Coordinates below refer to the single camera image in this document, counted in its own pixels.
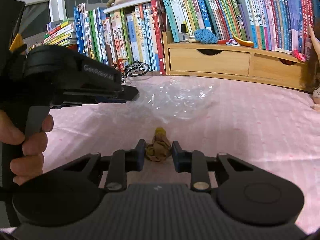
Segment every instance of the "small glass bottle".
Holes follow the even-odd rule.
[[[179,40],[180,40],[180,42],[188,42],[189,41],[189,34],[187,33],[185,24],[181,24],[181,33],[179,33]]]

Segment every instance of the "plastic bag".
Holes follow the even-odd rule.
[[[168,122],[171,117],[186,120],[196,117],[201,110],[212,104],[210,96],[214,92],[214,79],[196,76],[183,78],[183,82],[173,78],[161,85],[131,81],[128,85],[137,87],[140,96],[127,104],[130,104],[131,109],[141,107],[143,111],[147,108],[164,122]],[[135,109],[134,112],[143,114],[141,110]]]

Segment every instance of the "bicycle wheel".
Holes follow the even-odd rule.
[[[148,64],[143,62],[134,62],[133,64],[125,67],[125,74],[129,77],[140,77],[149,71]]]

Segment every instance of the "metal screw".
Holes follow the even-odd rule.
[[[111,191],[116,191],[122,189],[122,185],[118,182],[110,182],[107,184],[107,189]]]
[[[209,184],[203,181],[198,181],[195,184],[193,184],[193,187],[198,190],[205,190],[209,188]]]

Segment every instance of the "bed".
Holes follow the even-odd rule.
[[[161,84],[173,77],[144,77],[139,82]],[[174,77],[190,84],[190,77]],[[99,104],[51,110],[55,125],[48,134],[44,171],[82,155],[111,155],[131,149],[143,138],[151,142],[156,127],[164,127],[170,141],[207,156],[227,152],[297,184],[305,196],[297,224],[306,233],[320,227],[320,113],[309,94],[281,87],[224,79],[198,78],[214,86],[208,109],[190,120],[165,123],[152,112],[133,114],[130,104]],[[216,185],[211,174],[212,185]],[[134,182],[185,182],[190,174],[176,173],[172,158],[145,161]]]

